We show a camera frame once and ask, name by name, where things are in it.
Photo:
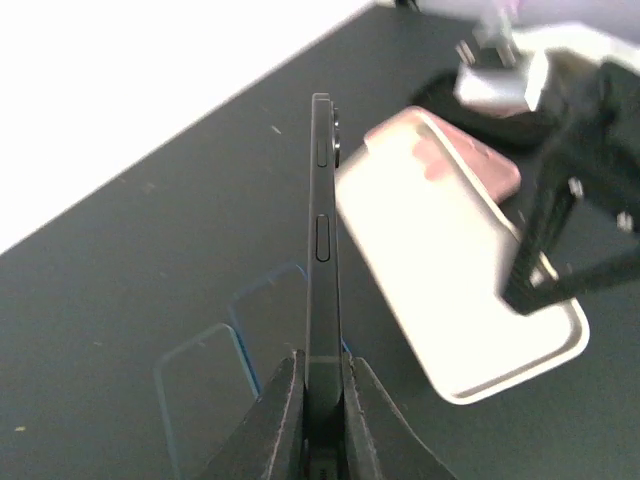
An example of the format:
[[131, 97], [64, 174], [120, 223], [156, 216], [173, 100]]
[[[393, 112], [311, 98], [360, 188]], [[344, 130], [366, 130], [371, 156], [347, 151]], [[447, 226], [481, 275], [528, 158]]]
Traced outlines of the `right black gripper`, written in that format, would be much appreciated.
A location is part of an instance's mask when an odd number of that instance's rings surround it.
[[639, 233], [639, 73], [607, 60], [579, 80], [541, 160], [532, 209], [502, 290], [523, 315], [639, 278], [634, 248], [558, 280], [531, 280], [579, 200], [620, 220], [621, 230]]

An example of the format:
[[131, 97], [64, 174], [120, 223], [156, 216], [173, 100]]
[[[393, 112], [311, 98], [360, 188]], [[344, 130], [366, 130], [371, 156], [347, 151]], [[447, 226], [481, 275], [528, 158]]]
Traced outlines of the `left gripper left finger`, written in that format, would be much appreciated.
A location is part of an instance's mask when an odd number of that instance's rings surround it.
[[305, 354], [283, 359], [200, 479], [297, 479], [303, 447]]

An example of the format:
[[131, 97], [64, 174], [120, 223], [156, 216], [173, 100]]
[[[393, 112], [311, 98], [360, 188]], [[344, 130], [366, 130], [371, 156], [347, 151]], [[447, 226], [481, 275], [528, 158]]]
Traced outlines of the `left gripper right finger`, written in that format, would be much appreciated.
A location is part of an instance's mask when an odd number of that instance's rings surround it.
[[452, 479], [416, 436], [369, 364], [343, 358], [345, 450], [350, 479]]

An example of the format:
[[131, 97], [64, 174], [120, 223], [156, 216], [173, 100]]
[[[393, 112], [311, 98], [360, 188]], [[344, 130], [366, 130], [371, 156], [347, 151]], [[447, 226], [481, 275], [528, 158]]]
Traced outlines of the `pink cased phone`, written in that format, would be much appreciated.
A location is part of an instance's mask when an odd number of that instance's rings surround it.
[[402, 127], [415, 127], [420, 138], [401, 141], [401, 144], [408, 147], [412, 156], [421, 163], [427, 180], [443, 179], [450, 172], [450, 166], [434, 140], [424, 138], [424, 134], [419, 132], [425, 126], [425, 119], [431, 120], [440, 129], [494, 202], [501, 203], [519, 190], [521, 175], [511, 160], [421, 107], [408, 107], [369, 130], [364, 137], [364, 144], [370, 153], [381, 153], [387, 142], [399, 139]]

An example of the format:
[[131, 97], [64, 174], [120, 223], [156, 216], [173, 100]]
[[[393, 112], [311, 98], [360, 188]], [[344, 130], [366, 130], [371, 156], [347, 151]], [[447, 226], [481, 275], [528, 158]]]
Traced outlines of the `beige cased phone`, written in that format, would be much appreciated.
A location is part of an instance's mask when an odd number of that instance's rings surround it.
[[585, 350], [578, 301], [524, 316], [502, 300], [518, 230], [427, 112], [403, 110], [369, 132], [338, 169], [336, 202], [444, 400], [483, 400]]

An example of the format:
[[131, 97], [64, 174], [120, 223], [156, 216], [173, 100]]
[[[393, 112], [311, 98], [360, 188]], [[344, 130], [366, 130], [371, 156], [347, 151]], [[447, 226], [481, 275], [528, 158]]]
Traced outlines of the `black phone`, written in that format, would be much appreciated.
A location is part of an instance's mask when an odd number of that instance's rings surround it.
[[340, 143], [327, 93], [312, 96], [305, 439], [310, 479], [343, 477], [344, 406], [335, 173]]

